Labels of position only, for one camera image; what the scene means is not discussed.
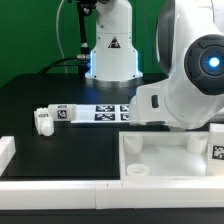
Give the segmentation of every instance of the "warning label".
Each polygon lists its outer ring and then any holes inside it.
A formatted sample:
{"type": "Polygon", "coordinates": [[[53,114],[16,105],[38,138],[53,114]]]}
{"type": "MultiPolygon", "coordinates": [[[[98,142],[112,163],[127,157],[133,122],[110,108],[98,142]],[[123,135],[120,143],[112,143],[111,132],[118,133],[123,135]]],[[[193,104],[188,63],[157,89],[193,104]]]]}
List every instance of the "warning label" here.
{"type": "Polygon", "coordinates": [[[109,48],[121,48],[116,37],[114,37],[114,39],[110,43],[109,48]]]}

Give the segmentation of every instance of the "green wall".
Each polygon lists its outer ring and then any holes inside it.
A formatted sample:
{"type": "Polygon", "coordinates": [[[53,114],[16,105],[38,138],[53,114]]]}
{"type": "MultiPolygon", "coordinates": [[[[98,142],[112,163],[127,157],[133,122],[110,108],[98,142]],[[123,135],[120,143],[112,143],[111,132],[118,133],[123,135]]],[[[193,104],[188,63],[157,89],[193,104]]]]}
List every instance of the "green wall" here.
{"type": "MultiPolygon", "coordinates": [[[[0,86],[16,75],[36,73],[42,67],[61,58],[58,49],[55,20],[61,0],[1,0],[0,1],[0,86]]],[[[133,45],[139,51],[140,70],[160,72],[149,57],[141,0],[130,0],[133,6],[133,45]]],[[[165,0],[145,0],[150,39],[155,45],[155,24],[165,0]]],[[[95,43],[94,15],[86,18],[88,42],[95,43]]],[[[61,14],[60,35],[66,56],[79,53],[79,28],[75,0],[65,3],[61,14]]],[[[63,72],[55,69],[52,72],[63,72]]]]}

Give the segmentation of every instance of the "black tabletop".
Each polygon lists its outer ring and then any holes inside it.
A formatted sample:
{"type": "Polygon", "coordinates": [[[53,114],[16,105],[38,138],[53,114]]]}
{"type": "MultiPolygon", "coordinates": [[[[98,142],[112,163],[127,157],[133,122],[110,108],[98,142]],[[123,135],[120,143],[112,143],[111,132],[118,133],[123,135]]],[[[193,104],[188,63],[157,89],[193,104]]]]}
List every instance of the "black tabletop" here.
{"type": "MultiPolygon", "coordinates": [[[[147,77],[146,82],[164,78],[147,77]]],[[[119,180],[119,131],[168,131],[165,126],[55,122],[39,136],[33,111],[48,104],[127,104],[136,87],[105,89],[77,75],[19,75],[0,89],[0,137],[14,136],[16,155],[0,181],[119,180]]],[[[224,209],[0,211],[0,223],[223,223],[224,209]]]]}

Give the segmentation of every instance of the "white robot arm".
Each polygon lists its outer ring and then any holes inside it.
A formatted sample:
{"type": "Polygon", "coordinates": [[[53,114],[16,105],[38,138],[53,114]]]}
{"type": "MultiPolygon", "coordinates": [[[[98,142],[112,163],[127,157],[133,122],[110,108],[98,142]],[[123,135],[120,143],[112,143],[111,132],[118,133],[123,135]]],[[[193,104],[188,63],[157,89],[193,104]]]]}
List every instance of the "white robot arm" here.
{"type": "Polygon", "coordinates": [[[132,45],[132,7],[128,0],[100,0],[96,5],[96,46],[86,82],[127,87],[138,82],[138,52],[132,45]]]}
{"type": "Polygon", "coordinates": [[[137,88],[132,123],[203,126],[224,107],[223,0],[168,0],[158,17],[157,58],[169,78],[137,88]]]}

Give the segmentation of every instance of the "white plastic tray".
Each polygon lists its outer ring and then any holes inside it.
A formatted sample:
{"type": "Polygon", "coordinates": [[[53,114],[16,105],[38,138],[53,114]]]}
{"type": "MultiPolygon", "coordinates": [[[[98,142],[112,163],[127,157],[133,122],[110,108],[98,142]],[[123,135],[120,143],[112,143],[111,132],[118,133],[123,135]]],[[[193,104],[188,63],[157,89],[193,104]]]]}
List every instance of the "white plastic tray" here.
{"type": "Polygon", "coordinates": [[[120,133],[120,173],[121,180],[136,177],[150,179],[193,178],[206,175],[207,152],[192,153],[187,149],[190,136],[208,137],[207,132],[121,132],[120,133]],[[142,151],[129,153],[125,150],[125,138],[142,136],[142,151]],[[128,166],[142,164],[148,167],[149,175],[127,174],[128,166]]]}

